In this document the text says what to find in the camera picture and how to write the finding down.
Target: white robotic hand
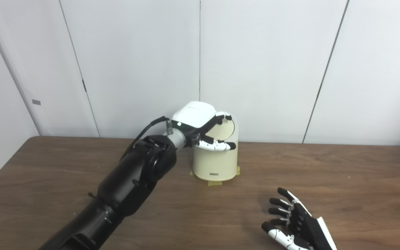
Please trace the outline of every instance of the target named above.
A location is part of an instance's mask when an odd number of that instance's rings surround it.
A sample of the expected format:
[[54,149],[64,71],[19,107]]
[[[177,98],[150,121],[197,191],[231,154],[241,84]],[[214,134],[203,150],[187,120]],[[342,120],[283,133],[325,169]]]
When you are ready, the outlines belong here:
[[232,120],[232,117],[228,112],[217,112],[210,104],[191,101],[174,114],[171,125],[184,134],[186,146],[211,151],[233,150],[236,148],[234,142],[216,140],[206,135],[216,124],[221,125],[223,119]]
[[[269,200],[279,207],[270,208],[268,212],[281,217],[262,224],[262,229],[269,236],[290,250],[337,250],[322,217],[313,218],[302,202],[288,190],[278,188],[277,191],[290,203],[277,198]],[[289,232],[281,231],[278,226],[287,228]]]

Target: yellow masking tape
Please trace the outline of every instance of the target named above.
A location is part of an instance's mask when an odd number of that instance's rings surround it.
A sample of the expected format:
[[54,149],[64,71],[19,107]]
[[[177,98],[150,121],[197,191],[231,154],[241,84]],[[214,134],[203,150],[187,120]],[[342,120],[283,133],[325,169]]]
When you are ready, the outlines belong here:
[[208,182],[208,186],[218,186],[222,185],[222,182]]

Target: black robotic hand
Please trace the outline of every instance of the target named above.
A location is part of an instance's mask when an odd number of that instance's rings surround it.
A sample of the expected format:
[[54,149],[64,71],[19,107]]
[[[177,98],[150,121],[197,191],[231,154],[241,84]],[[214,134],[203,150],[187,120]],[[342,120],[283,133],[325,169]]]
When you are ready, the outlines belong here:
[[[269,200],[278,207],[270,208],[268,212],[280,216],[262,224],[262,229],[269,236],[290,250],[337,250],[322,217],[313,218],[302,202],[288,190],[280,187],[277,191],[290,203],[278,198]],[[289,232],[281,231],[278,229],[280,226]]]

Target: silver metal connector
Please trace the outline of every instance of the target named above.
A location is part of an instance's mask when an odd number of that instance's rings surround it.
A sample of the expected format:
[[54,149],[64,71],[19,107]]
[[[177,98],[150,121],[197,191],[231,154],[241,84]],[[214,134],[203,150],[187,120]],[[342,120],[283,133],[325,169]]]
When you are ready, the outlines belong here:
[[173,131],[173,129],[172,129],[171,120],[167,120],[167,121],[166,121],[166,133],[167,133],[168,135],[171,135],[171,134],[174,133],[174,131]]

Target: black cable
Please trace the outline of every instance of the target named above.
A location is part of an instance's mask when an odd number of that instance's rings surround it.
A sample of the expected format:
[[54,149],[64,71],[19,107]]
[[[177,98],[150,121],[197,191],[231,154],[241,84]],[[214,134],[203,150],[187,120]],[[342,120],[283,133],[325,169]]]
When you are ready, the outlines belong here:
[[149,123],[149,125],[147,125],[146,128],[144,128],[138,134],[138,136],[134,139],[134,141],[132,141],[132,143],[127,147],[126,151],[123,153],[123,155],[121,156],[120,160],[123,159],[129,153],[129,151],[133,148],[133,146],[137,143],[137,141],[144,135],[144,133],[146,133],[146,131],[148,131],[148,129],[150,129],[152,126],[154,126],[157,123],[165,122],[167,120],[169,120],[169,118],[167,118],[165,116],[162,116],[160,118],[157,118],[157,119],[153,120],[151,123]]

